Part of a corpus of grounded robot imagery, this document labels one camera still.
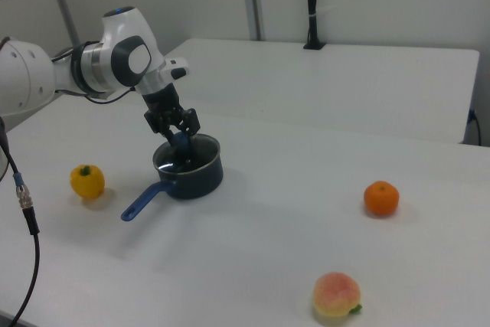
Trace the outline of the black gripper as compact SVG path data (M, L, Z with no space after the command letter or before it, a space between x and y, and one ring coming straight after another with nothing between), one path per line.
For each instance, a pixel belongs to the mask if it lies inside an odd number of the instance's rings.
M168 141L171 146L176 146L174 141L175 134L170 125L160 116L164 113L176 113L183 110L179 95L174 85L167 85L156 93L142 96L150 112L144 114L154 134L160 134ZM180 136L178 138L178 152L181 160L190 165L194 158L193 139L201 128L198 115L195 109L190 108L181 112L182 122L180 125Z

